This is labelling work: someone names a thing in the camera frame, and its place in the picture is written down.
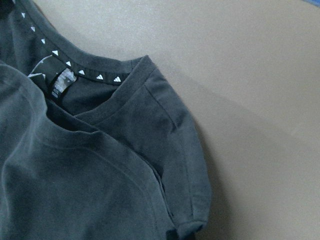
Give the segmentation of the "black graphic t-shirt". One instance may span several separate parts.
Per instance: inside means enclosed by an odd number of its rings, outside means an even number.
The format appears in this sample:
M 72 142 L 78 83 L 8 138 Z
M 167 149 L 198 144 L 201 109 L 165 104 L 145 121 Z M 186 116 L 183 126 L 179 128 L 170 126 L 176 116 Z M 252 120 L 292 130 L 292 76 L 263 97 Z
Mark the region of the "black graphic t-shirt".
M 0 237 L 188 240 L 212 191 L 193 118 L 147 56 L 77 48 L 0 3 Z

